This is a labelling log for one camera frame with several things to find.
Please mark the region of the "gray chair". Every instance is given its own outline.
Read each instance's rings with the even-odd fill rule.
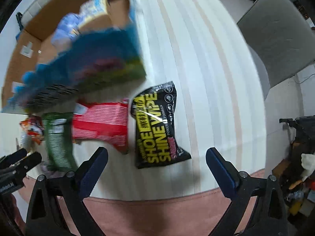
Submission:
[[[315,60],[315,34],[289,0],[256,0],[237,25],[266,67],[271,88]],[[261,66],[256,63],[258,72]],[[259,77],[266,81],[264,73]]]

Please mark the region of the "cable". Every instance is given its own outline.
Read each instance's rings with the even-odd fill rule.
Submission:
[[[292,78],[293,78],[293,80],[294,80],[294,82],[295,82],[296,84],[301,84],[301,83],[305,82],[306,80],[310,79],[311,76],[313,76],[313,75],[315,75],[315,74],[312,74],[312,75],[308,76],[308,77],[307,77],[304,81],[302,81],[302,82],[296,82],[296,81],[294,80],[293,76],[292,76]]]

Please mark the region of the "plastic bag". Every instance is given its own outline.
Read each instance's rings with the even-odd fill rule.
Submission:
[[[72,121],[73,139],[100,139],[123,154],[127,145],[128,99],[112,103],[77,103]]]
[[[166,166],[191,159],[175,140],[175,106],[173,82],[151,87],[133,99],[131,114],[137,122],[137,168]]]
[[[78,166],[72,155],[72,113],[46,113],[42,117],[50,171],[76,171]]]
[[[291,201],[292,199],[303,200],[304,192],[302,190],[297,190],[295,192],[289,193],[287,196],[287,200]]]
[[[30,115],[26,120],[21,121],[20,123],[23,131],[31,137],[32,141],[38,145],[44,139],[44,128],[42,124],[42,118],[35,115]]]

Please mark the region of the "green snack bag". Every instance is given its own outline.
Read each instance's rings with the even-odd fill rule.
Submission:
[[[72,116],[72,112],[50,112],[42,116],[50,171],[67,172],[78,168],[72,155]]]

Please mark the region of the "blue gripper pad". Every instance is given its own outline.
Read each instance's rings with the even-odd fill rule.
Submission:
[[[237,185],[225,167],[226,161],[215,148],[209,148],[206,153],[206,162],[224,197],[232,200],[237,194]]]
[[[88,161],[84,161],[76,171],[79,198],[82,201],[90,196],[94,186],[108,162],[108,152],[99,147]]]

